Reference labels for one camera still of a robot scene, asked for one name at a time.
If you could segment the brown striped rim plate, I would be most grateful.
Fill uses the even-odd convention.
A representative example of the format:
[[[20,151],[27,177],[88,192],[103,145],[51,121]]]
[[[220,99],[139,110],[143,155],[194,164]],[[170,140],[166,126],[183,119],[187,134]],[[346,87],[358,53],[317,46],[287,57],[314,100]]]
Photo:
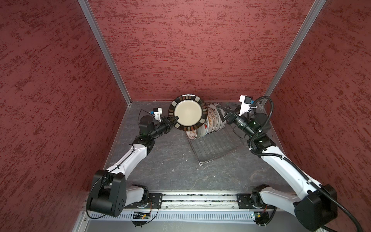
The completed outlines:
[[[199,96],[185,94],[175,98],[168,109],[169,117],[178,117],[175,128],[181,131],[193,131],[200,128],[207,120],[208,109]]]

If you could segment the watermelon pattern white plate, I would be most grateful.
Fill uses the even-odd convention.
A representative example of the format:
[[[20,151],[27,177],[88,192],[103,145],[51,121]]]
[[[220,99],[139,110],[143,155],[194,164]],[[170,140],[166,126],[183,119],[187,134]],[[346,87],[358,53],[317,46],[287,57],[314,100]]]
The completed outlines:
[[[198,132],[199,138],[203,138],[207,134],[211,133],[213,126],[214,126],[214,120],[211,115],[208,115],[207,120],[200,127],[200,131]]]

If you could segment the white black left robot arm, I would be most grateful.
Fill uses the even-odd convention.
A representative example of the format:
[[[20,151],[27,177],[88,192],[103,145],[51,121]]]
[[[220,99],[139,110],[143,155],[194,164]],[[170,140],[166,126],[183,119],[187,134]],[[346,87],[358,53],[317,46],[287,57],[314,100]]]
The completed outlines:
[[[178,119],[179,117],[162,117],[160,122],[155,124],[155,118],[147,115],[139,120],[139,135],[130,145],[128,152],[108,169],[98,170],[94,174],[86,204],[88,212],[117,217],[129,205],[146,207],[149,204],[148,187],[127,187],[126,180],[151,152],[155,139],[170,132]]]

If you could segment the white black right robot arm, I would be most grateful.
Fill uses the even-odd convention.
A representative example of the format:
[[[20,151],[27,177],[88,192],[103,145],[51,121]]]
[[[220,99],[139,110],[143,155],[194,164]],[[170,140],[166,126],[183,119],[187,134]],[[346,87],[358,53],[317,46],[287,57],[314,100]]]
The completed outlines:
[[[223,122],[234,124],[249,137],[250,152],[269,164],[295,192],[292,195],[262,184],[255,187],[250,195],[253,207],[271,205],[280,208],[294,215],[304,228],[312,232],[337,218],[336,190],[308,176],[269,138],[269,115],[257,113],[250,117],[248,112],[238,109],[232,110],[220,105],[216,108]]]

